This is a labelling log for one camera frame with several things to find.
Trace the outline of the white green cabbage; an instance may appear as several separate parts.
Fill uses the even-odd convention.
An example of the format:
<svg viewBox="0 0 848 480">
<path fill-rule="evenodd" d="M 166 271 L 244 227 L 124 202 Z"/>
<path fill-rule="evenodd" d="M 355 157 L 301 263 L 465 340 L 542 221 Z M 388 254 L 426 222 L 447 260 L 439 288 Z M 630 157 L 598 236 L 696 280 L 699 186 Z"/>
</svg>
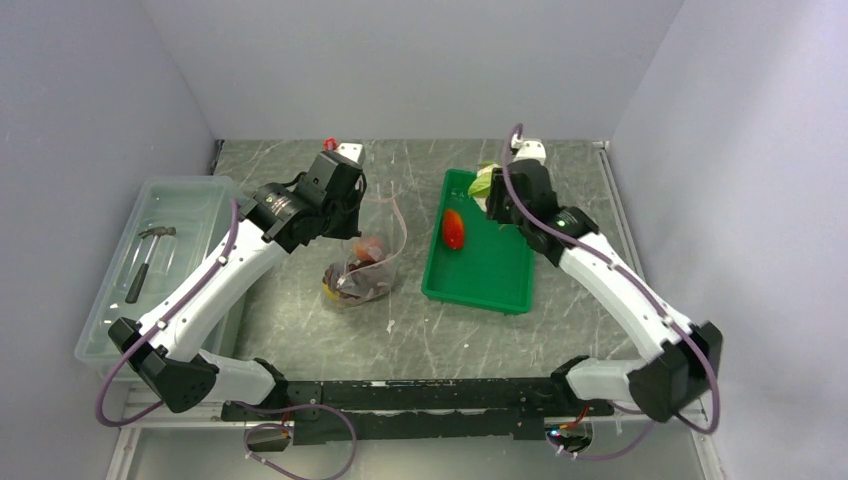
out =
<svg viewBox="0 0 848 480">
<path fill-rule="evenodd" d="M 485 199 L 489 196 L 493 173 L 497 167 L 498 165 L 495 163 L 486 163 L 477 170 L 475 179 L 468 187 L 468 195 L 470 197 Z"/>
</svg>

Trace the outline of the dark red grape bunch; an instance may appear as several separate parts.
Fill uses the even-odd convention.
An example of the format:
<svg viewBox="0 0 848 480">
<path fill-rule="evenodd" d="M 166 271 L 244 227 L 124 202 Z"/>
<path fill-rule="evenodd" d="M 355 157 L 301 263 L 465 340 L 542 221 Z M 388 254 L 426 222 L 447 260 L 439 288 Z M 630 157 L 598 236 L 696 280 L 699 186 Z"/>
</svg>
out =
<svg viewBox="0 0 848 480">
<path fill-rule="evenodd" d="M 395 276 L 396 269 L 385 262 L 337 261 L 325 270 L 322 285 L 338 291 L 338 304 L 354 306 L 388 294 Z"/>
</svg>

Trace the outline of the clear zip top bag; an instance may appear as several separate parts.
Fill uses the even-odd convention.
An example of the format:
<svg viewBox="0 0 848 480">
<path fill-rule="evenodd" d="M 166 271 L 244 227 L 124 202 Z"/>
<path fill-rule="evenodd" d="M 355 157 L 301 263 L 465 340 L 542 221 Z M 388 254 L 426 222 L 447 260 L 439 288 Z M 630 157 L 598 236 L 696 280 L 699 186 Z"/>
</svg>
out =
<svg viewBox="0 0 848 480">
<path fill-rule="evenodd" d="M 408 238 L 395 196 L 364 200 L 358 230 L 359 236 L 339 243 L 322 277 L 325 294 L 339 306 L 356 306 L 389 294 Z"/>
</svg>

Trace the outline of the orange fruit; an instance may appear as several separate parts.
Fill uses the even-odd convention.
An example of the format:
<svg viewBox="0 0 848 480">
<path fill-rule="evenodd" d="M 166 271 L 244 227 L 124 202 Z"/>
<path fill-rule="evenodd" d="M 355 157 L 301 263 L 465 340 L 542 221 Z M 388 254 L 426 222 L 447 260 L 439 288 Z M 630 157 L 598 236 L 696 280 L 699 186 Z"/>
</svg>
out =
<svg viewBox="0 0 848 480">
<path fill-rule="evenodd" d="M 325 294 L 328 296 L 328 298 L 330 300 L 332 300 L 334 302 L 339 301 L 340 296 L 339 296 L 339 293 L 338 293 L 337 290 L 335 290 L 334 288 L 332 288 L 331 286 L 329 286 L 327 284 L 323 284 L 322 287 L 323 287 L 323 291 L 325 292 Z"/>
</svg>

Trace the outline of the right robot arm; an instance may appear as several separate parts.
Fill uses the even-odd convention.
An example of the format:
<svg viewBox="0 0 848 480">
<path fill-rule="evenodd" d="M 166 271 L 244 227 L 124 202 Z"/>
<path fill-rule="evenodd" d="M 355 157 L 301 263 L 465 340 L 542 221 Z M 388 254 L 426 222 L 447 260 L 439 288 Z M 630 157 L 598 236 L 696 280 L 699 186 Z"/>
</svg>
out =
<svg viewBox="0 0 848 480">
<path fill-rule="evenodd" d="M 721 412 L 718 370 L 723 335 L 663 301 L 618 256 L 580 208 L 559 204 L 548 170 L 535 159 L 497 166 L 486 198 L 487 219 L 513 225 L 530 248 L 578 281 L 610 313 L 637 348 L 636 360 L 579 358 L 557 371 L 557 411 L 574 415 L 589 400 L 629 403 L 657 422 L 680 418 L 704 394 L 713 432 Z"/>
</svg>

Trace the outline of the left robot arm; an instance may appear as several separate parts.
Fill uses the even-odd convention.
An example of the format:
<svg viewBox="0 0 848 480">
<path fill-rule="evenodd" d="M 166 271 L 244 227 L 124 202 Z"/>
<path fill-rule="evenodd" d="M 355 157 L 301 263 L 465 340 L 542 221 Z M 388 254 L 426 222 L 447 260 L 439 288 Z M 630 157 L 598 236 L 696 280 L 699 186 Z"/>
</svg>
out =
<svg viewBox="0 0 848 480">
<path fill-rule="evenodd" d="M 262 359 L 236 360 L 203 342 L 231 307 L 281 259 L 311 241 L 360 236 L 367 190 L 364 147 L 342 143 L 319 152 L 310 168 L 268 183 L 231 203 L 221 242 L 164 301 L 140 319 L 120 317 L 108 335 L 128 365 L 173 413 L 204 401 L 233 401 L 264 420 L 289 405 L 288 382 Z"/>
</svg>

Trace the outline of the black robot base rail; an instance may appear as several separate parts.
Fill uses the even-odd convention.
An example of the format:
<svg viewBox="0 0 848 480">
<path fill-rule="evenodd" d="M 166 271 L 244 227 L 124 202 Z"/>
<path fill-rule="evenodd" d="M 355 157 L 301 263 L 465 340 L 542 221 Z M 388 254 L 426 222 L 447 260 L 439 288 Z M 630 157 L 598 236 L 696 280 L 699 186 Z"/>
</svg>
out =
<svg viewBox="0 0 848 480">
<path fill-rule="evenodd" d="M 294 406 L 285 416 L 281 408 Z M 549 377 L 389 381 L 292 381 L 258 412 L 224 404 L 226 422 L 286 418 L 297 446 L 331 441 L 510 437 L 540 440 L 558 421 L 606 417 L 603 400 L 579 400 Z"/>
</svg>

